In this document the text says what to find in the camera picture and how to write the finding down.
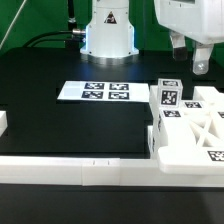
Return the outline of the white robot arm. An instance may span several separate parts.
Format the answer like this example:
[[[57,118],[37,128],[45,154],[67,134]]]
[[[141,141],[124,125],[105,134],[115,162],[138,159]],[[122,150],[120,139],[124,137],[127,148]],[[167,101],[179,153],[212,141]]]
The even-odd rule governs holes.
[[[153,0],[158,23],[169,29],[173,57],[187,57],[185,39],[194,41],[192,70],[202,75],[217,43],[224,43],[224,0]],[[121,64],[139,54],[129,21],[129,0],[92,0],[92,19],[85,29],[83,58]]]

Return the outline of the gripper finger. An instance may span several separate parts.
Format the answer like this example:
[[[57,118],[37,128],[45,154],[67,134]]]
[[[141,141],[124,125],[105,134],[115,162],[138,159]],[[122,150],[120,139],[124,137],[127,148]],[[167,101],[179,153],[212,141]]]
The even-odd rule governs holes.
[[[213,44],[194,42],[192,70],[196,75],[204,75],[209,70],[209,60],[212,54]]]
[[[173,58],[176,61],[185,61],[188,56],[185,36],[175,31],[170,31],[169,36],[172,44]]]

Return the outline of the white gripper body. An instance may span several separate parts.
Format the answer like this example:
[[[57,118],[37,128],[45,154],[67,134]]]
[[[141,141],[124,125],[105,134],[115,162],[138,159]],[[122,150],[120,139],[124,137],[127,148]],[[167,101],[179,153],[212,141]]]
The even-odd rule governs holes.
[[[224,0],[154,0],[158,23],[202,44],[224,42]]]

